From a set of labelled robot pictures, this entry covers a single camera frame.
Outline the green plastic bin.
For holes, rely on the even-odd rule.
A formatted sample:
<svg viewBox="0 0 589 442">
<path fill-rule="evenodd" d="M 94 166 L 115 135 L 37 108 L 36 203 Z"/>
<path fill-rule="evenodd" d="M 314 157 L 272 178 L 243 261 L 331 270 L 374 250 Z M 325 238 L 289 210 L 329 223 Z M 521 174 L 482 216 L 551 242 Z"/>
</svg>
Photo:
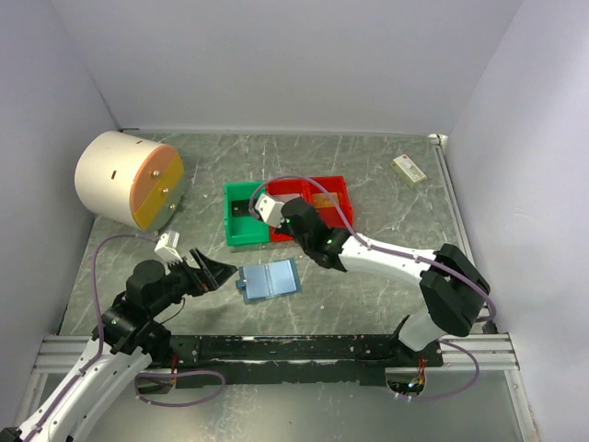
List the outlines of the green plastic bin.
<svg viewBox="0 0 589 442">
<path fill-rule="evenodd" d="M 225 238 L 228 246 L 264 244 L 270 241 L 269 228 L 252 216 L 233 217 L 230 215 L 231 202 L 249 199 L 261 185 L 261 181 L 228 182 L 224 187 L 225 197 Z"/>
</svg>

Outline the blue card holder wallet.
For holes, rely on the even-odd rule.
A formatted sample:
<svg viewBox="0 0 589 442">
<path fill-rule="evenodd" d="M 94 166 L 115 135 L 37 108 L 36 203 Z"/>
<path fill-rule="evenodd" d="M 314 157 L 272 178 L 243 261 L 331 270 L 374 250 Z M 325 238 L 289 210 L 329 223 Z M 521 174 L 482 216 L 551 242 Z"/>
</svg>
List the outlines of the blue card holder wallet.
<svg viewBox="0 0 589 442">
<path fill-rule="evenodd" d="M 236 289 L 245 304 L 257 303 L 302 291 L 294 259 L 249 264 L 238 269 Z"/>
</svg>

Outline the red plastic bin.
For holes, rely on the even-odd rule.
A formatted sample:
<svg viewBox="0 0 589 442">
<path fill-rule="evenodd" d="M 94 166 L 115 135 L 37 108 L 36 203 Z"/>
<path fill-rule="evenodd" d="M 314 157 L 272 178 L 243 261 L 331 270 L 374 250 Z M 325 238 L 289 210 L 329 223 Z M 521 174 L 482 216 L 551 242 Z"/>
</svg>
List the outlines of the red plastic bin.
<svg viewBox="0 0 589 442">
<path fill-rule="evenodd" d="M 300 193 L 302 195 L 301 198 L 308 203 L 310 202 L 309 185 L 301 179 L 275 180 L 265 186 L 265 192 L 272 196 L 286 193 Z M 271 242 L 284 242 L 292 239 L 288 235 L 279 233 L 273 227 L 270 227 L 269 231 Z"/>
<path fill-rule="evenodd" d="M 317 182 L 329 193 L 331 198 L 338 204 L 347 222 L 352 226 L 353 209 L 344 177 L 341 175 L 320 176 L 312 177 L 312 180 Z M 328 227 L 346 228 L 337 208 L 322 190 L 308 182 L 304 183 L 303 186 L 305 189 L 305 198 L 318 211 L 319 216 Z"/>
</svg>

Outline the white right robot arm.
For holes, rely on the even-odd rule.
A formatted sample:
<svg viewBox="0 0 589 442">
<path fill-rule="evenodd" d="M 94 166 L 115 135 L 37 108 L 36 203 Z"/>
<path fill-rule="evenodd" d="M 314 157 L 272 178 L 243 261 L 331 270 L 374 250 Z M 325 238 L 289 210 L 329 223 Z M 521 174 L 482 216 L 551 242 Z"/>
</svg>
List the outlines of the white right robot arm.
<svg viewBox="0 0 589 442">
<path fill-rule="evenodd" d="M 443 336 L 468 336 L 490 293 L 484 277 L 452 244 L 415 250 L 328 227 L 302 198 L 283 204 L 281 218 L 278 230 L 293 237 L 320 267 L 396 278 L 420 289 L 424 306 L 401 321 L 390 345 L 392 359 L 401 366 L 412 365 Z"/>
</svg>

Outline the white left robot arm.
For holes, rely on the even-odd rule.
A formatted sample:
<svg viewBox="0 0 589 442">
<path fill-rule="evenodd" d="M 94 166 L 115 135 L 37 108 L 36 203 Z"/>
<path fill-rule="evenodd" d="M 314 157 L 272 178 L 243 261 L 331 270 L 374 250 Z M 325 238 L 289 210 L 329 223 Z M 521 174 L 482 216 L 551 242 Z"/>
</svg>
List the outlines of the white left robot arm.
<svg viewBox="0 0 589 442">
<path fill-rule="evenodd" d="M 79 440 L 83 428 L 138 375 L 169 362 L 171 333 L 157 316 L 185 296 L 217 290 L 237 272 L 236 266 L 196 249 L 190 254 L 194 266 L 185 259 L 138 263 L 124 291 L 99 316 L 92 338 L 58 389 L 20 426 L 3 429 L 2 440 Z"/>
</svg>

